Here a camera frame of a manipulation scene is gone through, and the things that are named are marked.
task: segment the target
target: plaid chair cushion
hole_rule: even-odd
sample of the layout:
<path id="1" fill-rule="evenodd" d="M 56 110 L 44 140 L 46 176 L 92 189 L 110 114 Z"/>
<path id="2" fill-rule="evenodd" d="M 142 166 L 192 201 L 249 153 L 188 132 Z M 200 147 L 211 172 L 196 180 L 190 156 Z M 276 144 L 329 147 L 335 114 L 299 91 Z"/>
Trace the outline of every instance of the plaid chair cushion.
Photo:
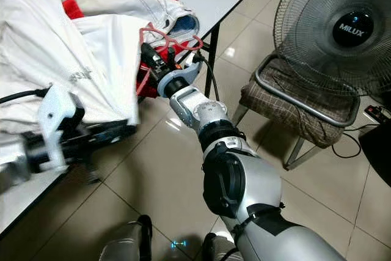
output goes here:
<path id="1" fill-rule="evenodd" d="M 260 78 L 333 119 L 344 121 L 351 114 L 353 99 L 322 93 L 303 81 L 281 59 L 272 59 L 265 65 Z M 284 124 L 292 132 L 321 148 L 329 147 L 341 138 L 344 128 L 335 127 L 269 93 L 256 82 L 255 73 L 241 93 L 240 104 Z"/>

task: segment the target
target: table leg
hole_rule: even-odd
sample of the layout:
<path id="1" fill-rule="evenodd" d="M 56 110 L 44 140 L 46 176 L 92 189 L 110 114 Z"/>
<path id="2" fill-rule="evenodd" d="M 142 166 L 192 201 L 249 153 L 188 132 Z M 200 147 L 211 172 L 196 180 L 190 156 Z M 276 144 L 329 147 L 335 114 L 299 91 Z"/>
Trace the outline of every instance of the table leg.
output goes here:
<path id="1" fill-rule="evenodd" d="M 209 45 L 209 58 L 208 58 L 208 62 L 210 64 L 210 67 L 213 71 L 213 68 L 214 68 L 214 60 L 216 59 L 216 50 L 217 50 L 217 41 L 219 39 L 219 30 L 220 30 L 220 23 L 216 24 L 212 31 L 211 31 L 211 35 L 210 35 L 210 45 Z M 206 74 L 206 83 L 205 83 L 205 96 L 209 98 L 209 94 L 210 94 L 210 87 L 211 87 L 211 84 L 212 84 L 212 74 L 211 72 L 208 70 L 207 71 L 207 74 Z"/>

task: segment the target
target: tile floor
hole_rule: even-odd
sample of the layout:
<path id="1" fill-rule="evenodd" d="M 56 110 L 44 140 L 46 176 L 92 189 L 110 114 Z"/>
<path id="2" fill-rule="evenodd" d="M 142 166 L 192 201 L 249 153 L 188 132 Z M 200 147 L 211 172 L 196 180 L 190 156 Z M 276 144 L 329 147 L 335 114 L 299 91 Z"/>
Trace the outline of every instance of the tile floor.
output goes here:
<path id="1" fill-rule="evenodd" d="M 273 49 L 278 1 L 244 0 L 221 26 L 215 73 L 231 115 L 240 88 Z M 196 84 L 204 83 L 205 71 Z M 145 100 L 140 111 L 133 137 L 94 154 L 103 181 L 86 185 L 85 170 L 72 170 L 0 241 L 0 260 L 98 260 L 111 232 L 141 213 L 153 220 L 153 260 L 200 260 L 202 238 L 225 228 L 202 199 L 197 137 L 163 99 Z M 354 126 L 368 122 L 359 116 Z M 296 138 L 251 111 L 239 127 L 279 170 L 286 218 L 311 227 L 349 261 L 391 260 L 391 188 L 363 155 L 342 160 L 326 149 L 285 172 L 281 162 Z M 344 139 L 337 149 L 355 151 Z M 189 246 L 172 251 L 174 240 Z"/>

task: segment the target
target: clothes pile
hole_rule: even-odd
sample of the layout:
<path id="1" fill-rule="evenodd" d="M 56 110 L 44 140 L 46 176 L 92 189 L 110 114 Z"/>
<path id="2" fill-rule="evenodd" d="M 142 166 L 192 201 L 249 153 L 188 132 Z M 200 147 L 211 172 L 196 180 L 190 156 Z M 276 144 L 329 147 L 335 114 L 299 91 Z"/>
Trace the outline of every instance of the clothes pile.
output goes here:
<path id="1" fill-rule="evenodd" d="M 56 83 L 79 97 L 86 123 L 135 125 L 136 88 L 147 68 L 139 30 L 150 23 L 182 45 L 199 30 L 194 12 L 178 0 L 0 0 L 0 97 Z M 165 44 L 155 32 L 145 32 L 144 41 Z M 156 89 L 147 84 L 140 95 L 155 97 Z M 37 130 L 40 102 L 1 104 L 0 131 Z"/>

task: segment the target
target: chair leg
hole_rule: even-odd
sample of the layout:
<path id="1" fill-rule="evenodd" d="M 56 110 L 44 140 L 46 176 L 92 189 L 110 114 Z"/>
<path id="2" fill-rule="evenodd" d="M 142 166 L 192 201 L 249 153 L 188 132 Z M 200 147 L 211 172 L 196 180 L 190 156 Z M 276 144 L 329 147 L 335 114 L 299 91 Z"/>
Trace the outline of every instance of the chair leg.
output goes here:
<path id="1" fill-rule="evenodd" d="M 301 165 L 303 162 L 307 161 L 311 157 L 318 154 L 320 151 L 322 151 L 322 148 L 318 146 L 313 146 L 310 150 L 305 152 L 305 154 L 301 155 L 299 158 L 297 158 L 301 147 L 303 146 L 304 139 L 299 138 L 298 142 L 296 143 L 291 155 L 289 156 L 289 159 L 286 163 L 283 164 L 283 168 L 287 171 L 291 171 L 292 169 L 295 169 L 299 165 Z"/>
<path id="2" fill-rule="evenodd" d="M 242 120 L 244 115 L 248 112 L 248 110 L 249 110 L 249 108 L 243 106 L 242 104 L 238 105 L 238 107 L 232 117 L 232 123 L 234 126 L 237 126 L 240 123 L 240 121 Z"/>

